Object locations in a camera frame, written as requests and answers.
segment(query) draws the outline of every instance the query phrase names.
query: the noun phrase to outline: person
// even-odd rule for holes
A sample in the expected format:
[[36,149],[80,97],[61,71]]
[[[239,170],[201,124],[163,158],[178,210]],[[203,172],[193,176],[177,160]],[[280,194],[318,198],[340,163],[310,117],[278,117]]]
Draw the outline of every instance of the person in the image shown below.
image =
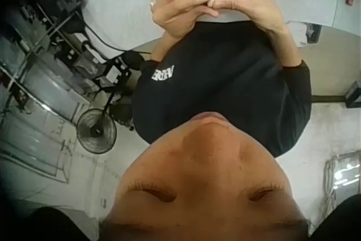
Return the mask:
[[[127,169],[104,240],[299,240],[308,221],[274,157],[310,118],[310,74],[274,0],[158,0]],[[220,9],[252,22],[195,23]]]

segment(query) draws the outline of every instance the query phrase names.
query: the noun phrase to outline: fan grille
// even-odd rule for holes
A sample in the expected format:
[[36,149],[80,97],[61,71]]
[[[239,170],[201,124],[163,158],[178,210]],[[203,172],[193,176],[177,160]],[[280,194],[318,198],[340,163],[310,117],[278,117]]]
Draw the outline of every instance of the fan grille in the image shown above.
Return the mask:
[[102,118],[103,111],[97,108],[85,111],[77,124],[77,138],[88,152],[92,154],[104,154],[113,148],[117,138],[117,128],[112,118],[105,113],[101,122],[103,134],[93,137],[91,128]]

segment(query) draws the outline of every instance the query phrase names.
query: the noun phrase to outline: black shirt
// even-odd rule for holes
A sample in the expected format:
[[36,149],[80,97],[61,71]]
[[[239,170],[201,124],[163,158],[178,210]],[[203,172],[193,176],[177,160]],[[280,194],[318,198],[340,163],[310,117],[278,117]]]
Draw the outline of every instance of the black shirt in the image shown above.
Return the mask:
[[197,23],[161,63],[143,64],[132,105],[135,129],[148,143],[213,111],[277,157],[310,118],[310,72],[304,62],[282,67],[252,22]]

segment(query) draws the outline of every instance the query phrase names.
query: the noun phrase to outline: shirt logo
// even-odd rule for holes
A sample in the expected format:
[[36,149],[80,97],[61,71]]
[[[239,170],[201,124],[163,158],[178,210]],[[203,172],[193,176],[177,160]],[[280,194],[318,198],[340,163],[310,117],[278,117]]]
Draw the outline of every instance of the shirt logo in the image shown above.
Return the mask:
[[162,71],[156,70],[152,76],[152,79],[156,80],[156,81],[167,80],[172,77],[173,70],[174,70],[174,65],[172,65],[170,68],[168,68],[166,70],[162,70]]

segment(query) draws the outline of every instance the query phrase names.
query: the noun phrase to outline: white table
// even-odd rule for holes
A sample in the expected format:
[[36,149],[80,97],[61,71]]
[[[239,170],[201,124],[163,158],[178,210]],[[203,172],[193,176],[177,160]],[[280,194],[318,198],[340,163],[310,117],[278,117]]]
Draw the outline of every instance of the white table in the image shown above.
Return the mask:
[[[162,35],[152,21],[149,0],[85,0],[83,15],[108,43],[132,49]],[[286,21],[301,21],[339,28],[360,35],[360,0],[352,7],[345,0],[276,0]],[[202,17],[202,21],[214,21]],[[224,12],[216,21],[245,20],[239,12]],[[108,57],[119,54],[102,45],[89,31],[94,45]]]

